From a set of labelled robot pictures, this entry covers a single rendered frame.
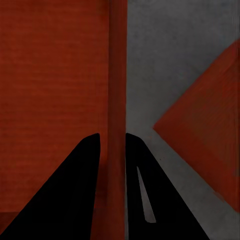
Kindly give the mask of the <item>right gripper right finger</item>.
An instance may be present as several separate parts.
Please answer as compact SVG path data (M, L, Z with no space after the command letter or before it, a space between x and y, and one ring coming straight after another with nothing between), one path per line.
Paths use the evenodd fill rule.
M144 141L125 134L129 240L210 240ZM145 220L137 167L156 223Z

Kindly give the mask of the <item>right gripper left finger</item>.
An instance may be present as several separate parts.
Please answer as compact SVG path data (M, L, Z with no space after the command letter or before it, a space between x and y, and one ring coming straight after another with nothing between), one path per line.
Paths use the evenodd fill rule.
M0 240L90 240L100 134L83 138L0 235Z

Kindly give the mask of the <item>storage box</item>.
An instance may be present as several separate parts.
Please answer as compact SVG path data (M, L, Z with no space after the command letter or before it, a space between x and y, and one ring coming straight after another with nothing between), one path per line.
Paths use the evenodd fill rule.
M240 214L240 39L153 129Z
M90 240L125 238L128 0L0 0L0 235L99 133Z

